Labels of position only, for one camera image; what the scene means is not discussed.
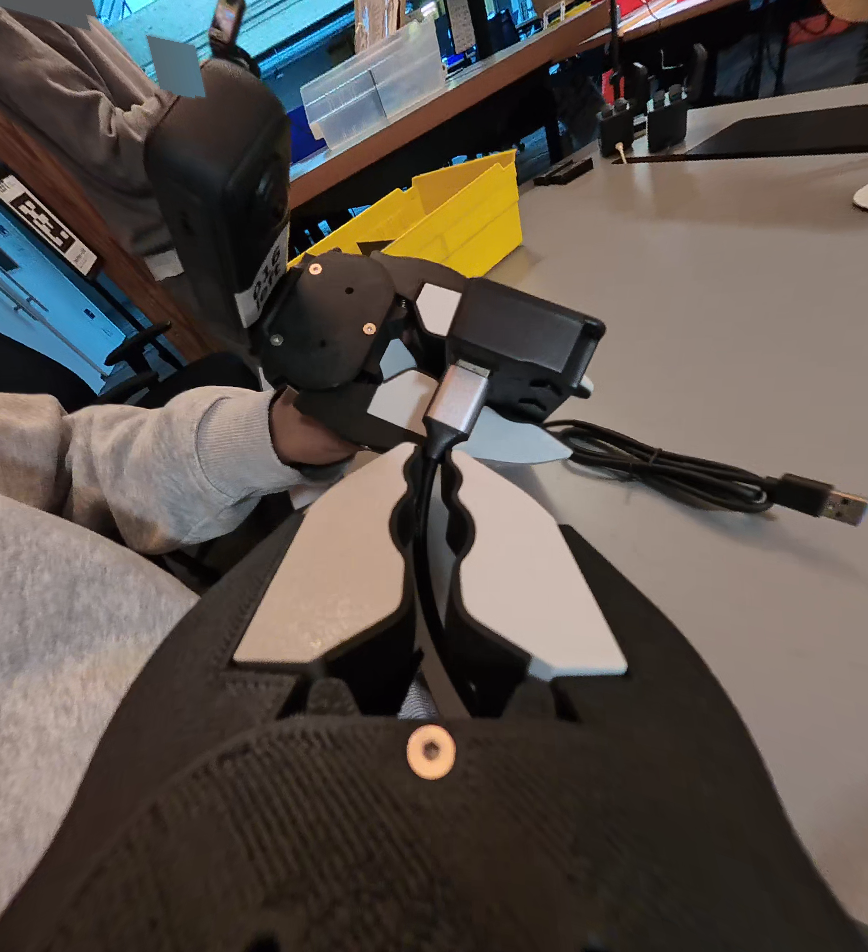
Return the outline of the black usb hub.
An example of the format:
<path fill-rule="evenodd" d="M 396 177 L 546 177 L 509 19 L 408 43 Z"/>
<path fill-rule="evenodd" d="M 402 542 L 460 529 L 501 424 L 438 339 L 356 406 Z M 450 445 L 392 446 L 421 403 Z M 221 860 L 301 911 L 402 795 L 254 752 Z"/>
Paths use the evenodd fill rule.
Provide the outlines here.
<path fill-rule="evenodd" d="M 445 339 L 445 359 L 488 373 L 488 408 L 511 421 L 542 424 L 566 400 L 590 395 L 583 378 L 606 333 L 597 318 L 473 278 Z"/>

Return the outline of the person's left forearm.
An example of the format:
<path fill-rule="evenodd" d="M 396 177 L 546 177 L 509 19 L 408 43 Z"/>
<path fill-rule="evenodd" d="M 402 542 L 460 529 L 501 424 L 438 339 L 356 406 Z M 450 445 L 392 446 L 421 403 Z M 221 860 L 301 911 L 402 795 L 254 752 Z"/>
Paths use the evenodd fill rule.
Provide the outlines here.
<path fill-rule="evenodd" d="M 67 413 L 0 393 L 0 548 L 115 534 L 161 554 L 235 530 L 257 501 L 304 482 L 276 454 L 271 392 L 199 387 L 160 409 Z"/>

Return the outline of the yellow plastic bin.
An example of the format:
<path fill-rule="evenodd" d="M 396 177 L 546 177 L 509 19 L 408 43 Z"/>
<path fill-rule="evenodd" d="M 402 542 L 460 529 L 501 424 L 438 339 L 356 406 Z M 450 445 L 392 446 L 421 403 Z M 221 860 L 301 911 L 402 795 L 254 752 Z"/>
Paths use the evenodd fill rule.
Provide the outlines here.
<path fill-rule="evenodd" d="M 309 250 L 360 253 L 380 243 L 390 256 L 426 260 L 467 278 L 485 276 L 522 244 L 515 149 L 412 179 Z"/>

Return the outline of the printed marker tag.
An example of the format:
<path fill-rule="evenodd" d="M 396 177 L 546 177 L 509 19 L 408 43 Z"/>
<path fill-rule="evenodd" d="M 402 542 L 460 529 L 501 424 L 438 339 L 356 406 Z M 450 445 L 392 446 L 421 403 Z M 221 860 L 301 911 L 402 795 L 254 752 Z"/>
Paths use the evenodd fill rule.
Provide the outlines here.
<path fill-rule="evenodd" d="M 16 175 L 0 175 L 0 202 L 83 278 L 97 278 L 100 256 Z"/>

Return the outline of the black flat adapter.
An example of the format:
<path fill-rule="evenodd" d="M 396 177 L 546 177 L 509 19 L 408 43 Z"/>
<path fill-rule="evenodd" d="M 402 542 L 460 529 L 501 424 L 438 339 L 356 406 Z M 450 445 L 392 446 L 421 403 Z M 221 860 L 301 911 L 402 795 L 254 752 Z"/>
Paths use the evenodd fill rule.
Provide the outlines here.
<path fill-rule="evenodd" d="M 533 179 L 533 184 L 535 187 L 570 184 L 584 174 L 593 171 L 594 168 L 595 161 L 592 156 L 581 159 L 567 158 L 552 166 L 545 173 L 537 175 Z"/>

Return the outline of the black battery charger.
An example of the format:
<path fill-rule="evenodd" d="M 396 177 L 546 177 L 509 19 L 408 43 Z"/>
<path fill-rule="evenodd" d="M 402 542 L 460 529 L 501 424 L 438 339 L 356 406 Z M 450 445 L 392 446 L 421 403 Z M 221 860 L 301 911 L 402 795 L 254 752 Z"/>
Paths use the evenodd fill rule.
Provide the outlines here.
<path fill-rule="evenodd" d="M 633 141 L 634 115 L 623 93 L 624 79 L 612 68 L 604 75 L 604 102 L 599 111 L 599 149 L 604 159 L 624 153 Z"/>
<path fill-rule="evenodd" d="M 646 144 L 650 154 L 677 147 L 687 132 L 688 112 L 702 95 L 708 52 L 694 44 L 687 62 L 662 65 L 658 86 L 646 111 Z"/>

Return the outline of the long wooden table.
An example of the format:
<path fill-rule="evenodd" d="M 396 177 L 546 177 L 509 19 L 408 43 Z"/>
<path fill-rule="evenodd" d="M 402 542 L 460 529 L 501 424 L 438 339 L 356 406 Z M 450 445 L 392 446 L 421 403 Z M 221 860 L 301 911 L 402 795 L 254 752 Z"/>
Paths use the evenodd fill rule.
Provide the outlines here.
<path fill-rule="evenodd" d="M 294 217 L 321 221 L 371 205 L 415 175 L 518 145 L 538 130 L 562 160 L 550 69 L 609 41 L 609 2 L 591 2 L 560 25 L 463 70 L 443 91 L 347 146 L 324 149 L 292 171 Z"/>

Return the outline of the person's left hand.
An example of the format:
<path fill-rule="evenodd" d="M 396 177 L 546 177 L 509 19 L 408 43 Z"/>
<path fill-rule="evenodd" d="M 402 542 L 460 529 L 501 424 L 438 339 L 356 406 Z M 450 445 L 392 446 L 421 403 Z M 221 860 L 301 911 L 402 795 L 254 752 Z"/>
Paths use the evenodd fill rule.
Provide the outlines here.
<path fill-rule="evenodd" d="M 325 468 L 351 460 L 359 448 L 296 407 L 297 393 L 286 387 L 269 409 L 269 435 L 280 462 L 295 470 Z"/>

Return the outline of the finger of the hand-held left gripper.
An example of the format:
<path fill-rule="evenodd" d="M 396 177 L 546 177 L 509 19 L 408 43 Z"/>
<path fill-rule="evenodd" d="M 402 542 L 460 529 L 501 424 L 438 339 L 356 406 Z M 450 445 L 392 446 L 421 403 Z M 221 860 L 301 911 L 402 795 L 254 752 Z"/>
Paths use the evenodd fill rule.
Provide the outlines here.
<path fill-rule="evenodd" d="M 423 438 L 424 414 L 437 387 L 434 378 L 415 368 L 403 371 L 380 385 L 369 416 Z M 541 426 L 509 421 L 491 408 L 482 409 L 461 449 L 478 460 L 506 465 L 542 465 L 571 456 L 571 450 Z"/>
<path fill-rule="evenodd" d="M 462 296 L 463 292 L 440 285 L 422 284 L 415 299 L 420 331 L 431 337 L 447 337 Z"/>

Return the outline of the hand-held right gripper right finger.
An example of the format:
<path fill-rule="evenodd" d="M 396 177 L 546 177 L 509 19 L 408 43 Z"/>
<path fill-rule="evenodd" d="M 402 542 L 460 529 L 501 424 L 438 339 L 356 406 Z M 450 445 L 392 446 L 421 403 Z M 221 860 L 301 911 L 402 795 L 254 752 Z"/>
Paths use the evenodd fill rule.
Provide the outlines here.
<path fill-rule="evenodd" d="M 628 663 L 555 518 L 456 449 L 450 650 L 472 681 L 621 676 Z"/>

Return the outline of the wooden workbench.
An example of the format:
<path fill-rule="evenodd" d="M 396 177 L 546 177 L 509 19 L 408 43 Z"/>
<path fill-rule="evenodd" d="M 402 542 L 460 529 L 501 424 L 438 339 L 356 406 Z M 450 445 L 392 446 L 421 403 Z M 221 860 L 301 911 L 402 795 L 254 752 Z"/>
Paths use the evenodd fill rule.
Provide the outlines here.
<path fill-rule="evenodd" d="M 168 339 L 185 358 L 195 360 L 221 348 L 155 281 L 142 259 L 123 248 L 73 176 L 1 108 L 0 162 L 76 232 L 98 256 L 107 276 L 148 319 L 171 323 Z"/>

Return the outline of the clear plastic bin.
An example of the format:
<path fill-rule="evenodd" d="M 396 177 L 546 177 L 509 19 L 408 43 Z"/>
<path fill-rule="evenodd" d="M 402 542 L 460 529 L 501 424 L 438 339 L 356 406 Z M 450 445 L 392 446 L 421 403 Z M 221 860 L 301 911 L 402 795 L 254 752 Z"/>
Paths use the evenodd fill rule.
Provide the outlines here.
<path fill-rule="evenodd" d="M 424 18 L 301 86 L 300 95 L 313 137 L 336 150 L 445 87 L 436 24 Z"/>

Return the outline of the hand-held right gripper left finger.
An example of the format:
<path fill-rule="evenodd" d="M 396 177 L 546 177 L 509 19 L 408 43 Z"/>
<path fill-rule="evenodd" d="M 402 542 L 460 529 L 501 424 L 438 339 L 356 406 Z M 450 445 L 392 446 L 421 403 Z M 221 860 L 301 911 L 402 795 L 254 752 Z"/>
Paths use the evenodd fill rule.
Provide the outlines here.
<path fill-rule="evenodd" d="M 345 476 L 305 513 L 234 651 L 240 667 L 318 669 L 364 663 L 392 679 L 414 660 L 414 597 L 398 516 L 410 509 L 402 443 Z"/>

